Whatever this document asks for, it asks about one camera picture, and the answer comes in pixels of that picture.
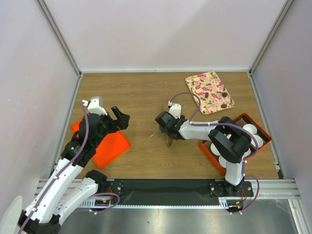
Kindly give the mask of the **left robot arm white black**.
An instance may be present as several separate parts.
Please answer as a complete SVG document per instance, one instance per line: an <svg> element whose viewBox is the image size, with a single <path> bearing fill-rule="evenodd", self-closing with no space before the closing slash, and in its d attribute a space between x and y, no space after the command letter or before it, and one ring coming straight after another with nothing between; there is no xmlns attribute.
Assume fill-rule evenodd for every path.
<svg viewBox="0 0 312 234"><path fill-rule="evenodd" d="M120 196L108 190L107 177L91 170L69 194L66 190L107 135L128 128L130 116L116 106L111 108L112 119L102 107L83 109L84 117L78 130L66 144L56 168L34 201L22 210L18 220L19 233L57 234L67 217L86 199L93 196L116 197L108 202L108 211L119 204Z"/></svg>

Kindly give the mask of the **metal tongs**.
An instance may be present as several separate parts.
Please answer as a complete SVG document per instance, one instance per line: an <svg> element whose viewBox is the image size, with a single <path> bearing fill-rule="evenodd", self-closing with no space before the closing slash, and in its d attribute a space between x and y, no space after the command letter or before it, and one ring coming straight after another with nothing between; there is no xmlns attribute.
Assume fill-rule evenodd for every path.
<svg viewBox="0 0 312 234"><path fill-rule="evenodd" d="M173 139L168 135L167 131L163 127L159 127L159 132L165 136L166 147L170 148L173 143Z"/></svg>

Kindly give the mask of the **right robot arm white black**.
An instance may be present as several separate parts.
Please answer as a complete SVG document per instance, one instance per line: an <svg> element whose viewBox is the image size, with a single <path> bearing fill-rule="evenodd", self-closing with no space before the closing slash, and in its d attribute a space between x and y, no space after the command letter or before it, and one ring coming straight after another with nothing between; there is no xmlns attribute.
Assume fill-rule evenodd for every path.
<svg viewBox="0 0 312 234"><path fill-rule="evenodd" d="M244 182L245 153L251 143L258 143L253 134L238 126L229 117L222 117L219 121L193 122L185 116L174 117L163 111L156 116L155 121L161 131L173 140L199 139L210 141L226 160L226 174L224 189L228 195L235 196L242 190Z"/></svg>

